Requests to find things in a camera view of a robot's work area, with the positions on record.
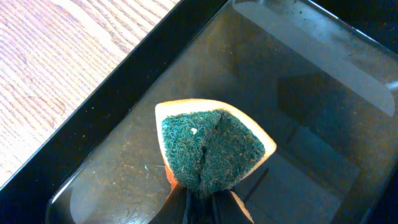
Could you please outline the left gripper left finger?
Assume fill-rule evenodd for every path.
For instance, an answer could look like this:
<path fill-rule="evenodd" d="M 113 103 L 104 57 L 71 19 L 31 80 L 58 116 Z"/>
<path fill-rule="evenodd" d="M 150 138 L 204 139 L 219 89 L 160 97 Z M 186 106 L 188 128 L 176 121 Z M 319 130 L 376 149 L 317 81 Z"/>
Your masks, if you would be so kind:
<path fill-rule="evenodd" d="M 155 216 L 155 223 L 187 224 L 190 211 L 190 191 L 176 185 Z"/>

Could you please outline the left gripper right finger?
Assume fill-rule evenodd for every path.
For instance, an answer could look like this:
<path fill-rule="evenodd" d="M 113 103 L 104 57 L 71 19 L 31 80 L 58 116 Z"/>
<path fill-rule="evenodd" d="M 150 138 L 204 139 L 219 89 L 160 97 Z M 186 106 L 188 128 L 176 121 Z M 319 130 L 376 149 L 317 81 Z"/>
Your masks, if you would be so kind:
<path fill-rule="evenodd" d="M 215 224 L 251 224 L 248 211 L 237 195 L 230 190 L 215 192 L 211 196 L 212 218 Z"/>

